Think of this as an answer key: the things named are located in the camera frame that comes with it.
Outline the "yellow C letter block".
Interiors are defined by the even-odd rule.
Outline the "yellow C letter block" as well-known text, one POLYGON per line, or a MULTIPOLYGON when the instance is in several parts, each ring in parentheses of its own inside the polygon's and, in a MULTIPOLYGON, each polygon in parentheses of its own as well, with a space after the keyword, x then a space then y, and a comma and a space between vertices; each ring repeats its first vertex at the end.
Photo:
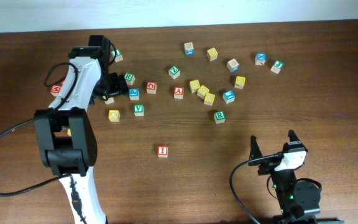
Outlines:
POLYGON ((114 103, 114 98, 113 98, 113 97, 108 98, 108 99, 105 101, 105 103, 106 103, 107 105, 109 105, 109 104, 111 104, 111 103, 114 103))

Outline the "red I letter block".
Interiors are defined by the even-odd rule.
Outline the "red I letter block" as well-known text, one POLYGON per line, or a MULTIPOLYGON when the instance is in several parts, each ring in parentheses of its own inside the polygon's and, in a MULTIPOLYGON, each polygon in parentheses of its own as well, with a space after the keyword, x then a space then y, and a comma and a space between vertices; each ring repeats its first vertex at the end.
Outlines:
POLYGON ((168 147, 167 146, 158 146, 157 156, 159 158, 167 158, 168 157, 168 147))

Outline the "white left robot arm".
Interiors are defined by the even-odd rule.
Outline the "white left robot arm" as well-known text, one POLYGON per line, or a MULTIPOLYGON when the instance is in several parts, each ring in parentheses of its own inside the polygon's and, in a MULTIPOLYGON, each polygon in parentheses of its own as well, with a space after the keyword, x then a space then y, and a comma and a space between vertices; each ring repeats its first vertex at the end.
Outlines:
POLYGON ((122 75, 109 72, 114 49, 104 35, 91 35, 87 46, 73 48, 61 90, 48 109, 34 114, 42 163, 60 177, 75 223, 108 222, 94 183, 98 146, 87 109, 95 99, 129 91, 122 75))

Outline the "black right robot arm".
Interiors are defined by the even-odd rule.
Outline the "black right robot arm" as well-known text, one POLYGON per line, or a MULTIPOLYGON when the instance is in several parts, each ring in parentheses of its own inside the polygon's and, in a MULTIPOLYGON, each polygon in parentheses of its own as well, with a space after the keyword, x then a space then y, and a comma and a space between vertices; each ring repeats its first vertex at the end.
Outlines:
POLYGON ((283 149, 270 156, 263 156, 255 136, 250 137, 251 166, 258 166, 259 175, 268 175, 273 182, 281 215, 273 217, 274 223, 317 223, 321 212, 322 185, 308 178, 296 178, 295 171, 305 164, 308 153, 305 145, 293 130, 283 149))

